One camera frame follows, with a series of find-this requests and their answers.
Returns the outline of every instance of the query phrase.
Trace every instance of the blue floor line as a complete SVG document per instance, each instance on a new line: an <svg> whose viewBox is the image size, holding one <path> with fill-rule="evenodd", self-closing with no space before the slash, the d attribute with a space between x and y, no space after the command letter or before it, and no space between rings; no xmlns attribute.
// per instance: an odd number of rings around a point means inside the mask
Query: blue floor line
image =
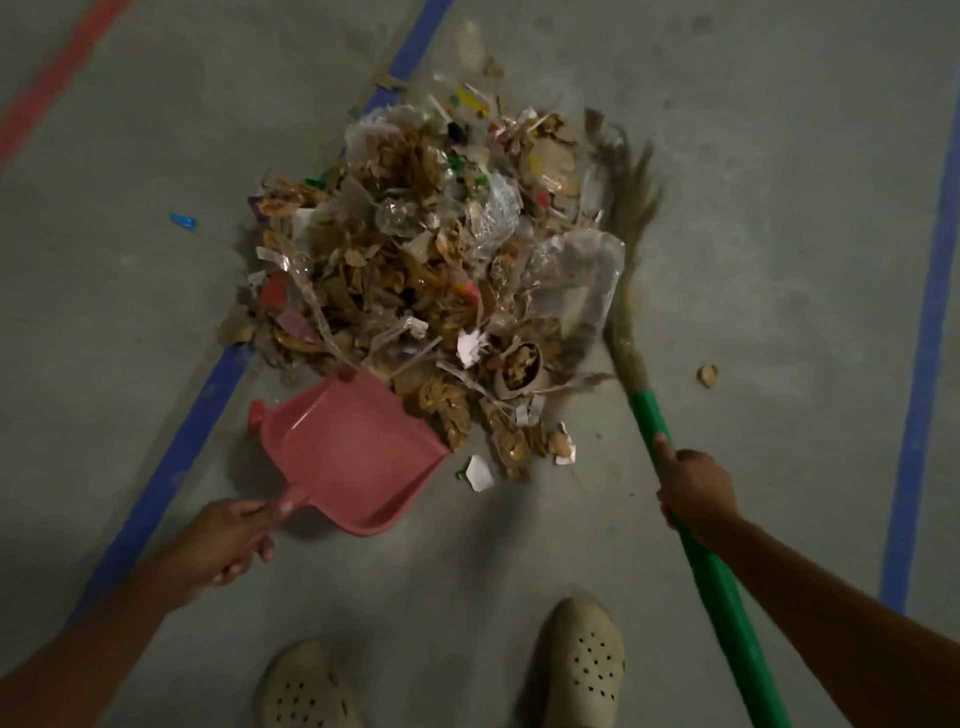
<svg viewBox="0 0 960 728"><path fill-rule="evenodd" d="M452 3L453 0L426 1L390 64L391 76L403 82L410 80ZM394 104L397 98L397 92L378 87L364 112ZM92 601L116 588L130 573L227 408L250 357L247 347L224 349L127 520L104 552L68 622L82 614Z"/></svg>
<svg viewBox="0 0 960 728"><path fill-rule="evenodd" d="M960 96L953 111L953 125L940 182L940 202L930 242L924 298L920 311L917 348L913 354L913 378L907 404L900 461L894 484L893 504L883 550L879 598L901 614L906 612L910 592L910 568L917 546L917 527L924 489L926 450L930 439L944 320L950 297L950 269L956 248L960 218Z"/></svg>

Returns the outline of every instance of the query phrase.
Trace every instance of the red plastic piece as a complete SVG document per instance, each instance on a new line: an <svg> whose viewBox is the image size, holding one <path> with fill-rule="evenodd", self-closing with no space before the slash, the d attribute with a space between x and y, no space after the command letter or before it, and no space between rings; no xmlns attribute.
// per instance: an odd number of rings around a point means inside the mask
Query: red plastic piece
<svg viewBox="0 0 960 728"><path fill-rule="evenodd" d="M367 372L344 368L260 416L262 406L249 423L287 480L281 502L313 506L355 536L392 526L449 453Z"/></svg>
<svg viewBox="0 0 960 728"><path fill-rule="evenodd" d="M287 307L287 284L290 274L286 271L272 271L260 286L260 295L257 297L260 306L268 310L281 311Z"/></svg>

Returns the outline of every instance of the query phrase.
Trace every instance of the clear plastic wrapper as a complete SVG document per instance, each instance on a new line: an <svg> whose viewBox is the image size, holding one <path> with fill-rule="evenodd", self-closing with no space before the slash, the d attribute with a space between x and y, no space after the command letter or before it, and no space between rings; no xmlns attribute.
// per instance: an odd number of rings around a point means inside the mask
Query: clear plastic wrapper
<svg viewBox="0 0 960 728"><path fill-rule="evenodd" d="M555 195L572 197L580 192L576 157L553 139L537 139L524 158L522 173L531 183Z"/></svg>
<svg viewBox="0 0 960 728"><path fill-rule="evenodd" d="M377 229L397 237L417 237L423 232L423 211L420 205L409 200L387 198L376 209Z"/></svg>
<svg viewBox="0 0 960 728"><path fill-rule="evenodd" d="M596 335L623 264L623 242L608 232L574 230L542 241L521 277L532 291L528 315L558 319L564 337Z"/></svg>
<svg viewBox="0 0 960 728"><path fill-rule="evenodd" d="M383 349L385 345L400 338L400 335L403 334L404 331L410 331L410 335L419 340L426 336L428 329L429 325L416 316L404 316L397 321L394 326L387 328L385 331L381 331L370 340L370 350L364 364L366 365L367 362L371 360L371 357Z"/></svg>
<svg viewBox="0 0 960 728"><path fill-rule="evenodd" d="M513 181L495 172L489 177L490 192L482 207L468 206L470 232L473 234L472 257L483 261L492 257L516 230L523 210L520 193Z"/></svg>
<svg viewBox="0 0 960 728"><path fill-rule="evenodd" d="M340 347L337 346L337 342L333 338L333 331L330 330L330 324L324 316L320 299L317 298L317 291L310 279L313 272L313 258L304 251L298 250L289 238L281 236L279 240L280 251L288 261L288 267L284 270L290 274L290 278L293 279L294 284L303 296L303 300L310 307L320 338L324 340L324 344L330 353L340 361L348 363L347 357L340 351Z"/></svg>
<svg viewBox="0 0 960 728"><path fill-rule="evenodd" d="M375 162L385 139L403 134L404 129L420 127L425 121L426 114L411 106L375 109L347 127L344 159L351 168Z"/></svg>

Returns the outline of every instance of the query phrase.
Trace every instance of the plastic bag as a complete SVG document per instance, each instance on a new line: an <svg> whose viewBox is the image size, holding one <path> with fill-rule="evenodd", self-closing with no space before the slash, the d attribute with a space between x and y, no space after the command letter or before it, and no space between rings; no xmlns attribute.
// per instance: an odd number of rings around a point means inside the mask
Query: plastic bag
<svg viewBox="0 0 960 728"><path fill-rule="evenodd" d="M388 198L376 209L374 219L377 229L387 235L417 237L423 232L422 216L417 203Z"/></svg>
<svg viewBox="0 0 960 728"><path fill-rule="evenodd" d="M352 167L360 167L376 161L379 147L389 136L400 135L404 129L416 129L426 122L423 111L411 106L374 109L350 124L344 134L347 148L344 159Z"/></svg>
<svg viewBox="0 0 960 728"><path fill-rule="evenodd" d="M514 234L523 209L520 193L512 180L493 172L488 183L490 192L484 205L470 203L468 206L475 262L489 259Z"/></svg>
<svg viewBox="0 0 960 728"><path fill-rule="evenodd" d="M533 186L555 195L579 194L577 160L568 147L553 139L538 139L523 160L523 175Z"/></svg>
<svg viewBox="0 0 960 728"><path fill-rule="evenodd" d="M426 336L428 329L429 325L425 321L418 319L416 316L404 316L403 318L399 319L394 326L381 331L370 340L370 349L367 354L367 358L364 360L364 366L368 366L376 352L382 349L386 344L389 344L390 342L400 338L400 335L404 331L410 331L411 336L413 336L415 339L421 340L424 336Z"/></svg>
<svg viewBox="0 0 960 728"><path fill-rule="evenodd" d="M544 240L522 276L532 290L528 311L558 319L563 337L592 338L607 321L623 265L624 244L608 232L575 230Z"/></svg>

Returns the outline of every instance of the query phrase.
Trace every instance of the red floor line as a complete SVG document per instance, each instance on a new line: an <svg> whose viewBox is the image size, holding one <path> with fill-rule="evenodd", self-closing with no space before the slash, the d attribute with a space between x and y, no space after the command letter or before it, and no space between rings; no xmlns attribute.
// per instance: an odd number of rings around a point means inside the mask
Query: red floor line
<svg viewBox="0 0 960 728"><path fill-rule="evenodd" d="M46 112L70 85L100 40L133 0L96 0L86 10L57 56L0 117L0 170L30 137Z"/></svg>

